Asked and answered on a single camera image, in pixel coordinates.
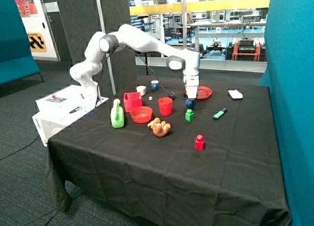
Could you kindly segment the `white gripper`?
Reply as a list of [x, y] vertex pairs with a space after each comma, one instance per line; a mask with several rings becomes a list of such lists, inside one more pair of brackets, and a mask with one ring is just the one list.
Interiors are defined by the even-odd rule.
[[199, 86], [199, 76], [184, 75], [183, 82], [188, 99], [196, 99]]

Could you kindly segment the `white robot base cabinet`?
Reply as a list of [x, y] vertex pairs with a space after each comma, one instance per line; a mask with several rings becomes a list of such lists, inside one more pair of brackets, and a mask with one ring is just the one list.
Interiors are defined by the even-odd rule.
[[[47, 146], [49, 138], [107, 100], [107, 97], [101, 97], [95, 103], [83, 93], [83, 87], [79, 85], [70, 85], [36, 100], [39, 112], [32, 116], [32, 120], [43, 145]], [[76, 107], [82, 107], [82, 109], [69, 113]]]

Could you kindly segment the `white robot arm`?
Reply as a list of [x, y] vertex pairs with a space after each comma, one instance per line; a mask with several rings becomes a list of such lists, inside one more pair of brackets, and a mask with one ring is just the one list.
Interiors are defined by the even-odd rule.
[[136, 27], [124, 24], [116, 32], [96, 32], [85, 50], [85, 60], [71, 67], [70, 75], [83, 87], [85, 99], [96, 101], [99, 97], [98, 83], [92, 77], [102, 71], [104, 56], [126, 47], [140, 53], [158, 52], [167, 56], [166, 66], [183, 72], [188, 99], [197, 98], [200, 53], [194, 48], [176, 49]]

